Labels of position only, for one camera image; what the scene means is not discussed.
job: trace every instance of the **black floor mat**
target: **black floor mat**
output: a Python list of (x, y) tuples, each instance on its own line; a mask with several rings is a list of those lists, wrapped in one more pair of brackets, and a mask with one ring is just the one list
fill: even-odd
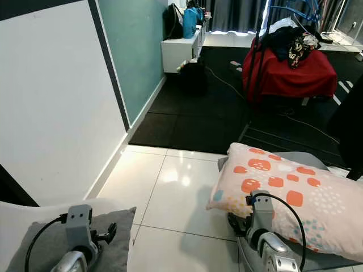
[[(218, 77), (242, 92), (242, 81), (229, 70), (229, 62), (242, 63), (248, 51), (249, 48), (203, 47), (201, 59)], [(338, 80), (348, 88), (347, 81), (354, 84), (363, 73), (363, 64), (354, 58), (356, 53), (324, 53), (336, 70)], [(247, 104), (210, 71), (206, 74), (208, 92), (205, 95), (185, 92), (178, 75), (168, 74), (130, 143), (225, 154), (247, 122)], [(346, 90), (338, 84), (336, 97), (343, 101), (346, 95)], [(327, 122), (337, 107), (333, 99), (310, 100), (306, 107), (294, 108), (293, 118), (326, 133)], [(253, 111), (251, 119), (251, 127), (242, 143), (272, 152), (305, 151), (327, 164), (345, 166), (336, 143), (319, 131), (268, 110)]]

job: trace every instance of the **clothing pile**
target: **clothing pile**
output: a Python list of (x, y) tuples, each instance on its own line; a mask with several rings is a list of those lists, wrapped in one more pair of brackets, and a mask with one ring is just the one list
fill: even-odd
[(292, 69), (299, 66), (299, 61), (307, 58), (314, 49), (319, 49), (321, 35), (311, 26), (281, 27), (274, 33), (261, 37), (261, 49), (269, 47), (279, 61), (288, 59)]

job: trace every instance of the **orange polka dot pillowcase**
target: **orange polka dot pillowcase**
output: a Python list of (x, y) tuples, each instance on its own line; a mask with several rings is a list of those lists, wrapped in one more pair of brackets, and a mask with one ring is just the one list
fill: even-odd
[[(253, 190), (269, 191), (297, 212), (309, 249), (363, 262), (363, 186), (240, 143), (231, 144), (228, 154), (207, 209), (245, 218), (252, 212), (245, 197)], [(301, 244), (294, 215), (277, 200), (272, 203), (272, 231)]]

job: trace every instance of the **gray cushion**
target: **gray cushion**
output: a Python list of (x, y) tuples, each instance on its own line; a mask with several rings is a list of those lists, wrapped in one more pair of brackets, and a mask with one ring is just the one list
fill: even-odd
[[(113, 241), (107, 245), (100, 242), (103, 251), (93, 266), (92, 271), (126, 272), (130, 242), (130, 230), (135, 216), (136, 207), (130, 210), (114, 211), (92, 218), (91, 229), (98, 233), (107, 232), (108, 226), (116, 222), (117, 232)], [(25, 256), (33, 237), (45, 224), (33, 223), (26, 233), (20, 248), (12, 258), (7, 272), (24, 271)], [(49, 272), (67, 252), (65, 224), (55, 223), (47, 228), (35, 242), (29, 270)]]

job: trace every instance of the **black backpack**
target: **black backpack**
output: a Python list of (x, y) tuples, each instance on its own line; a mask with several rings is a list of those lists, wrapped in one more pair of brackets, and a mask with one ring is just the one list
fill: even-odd
[(180, 39), (183, 37), (183, 15), (173, 3), (163, 14), (165, 33), (167, 39)]

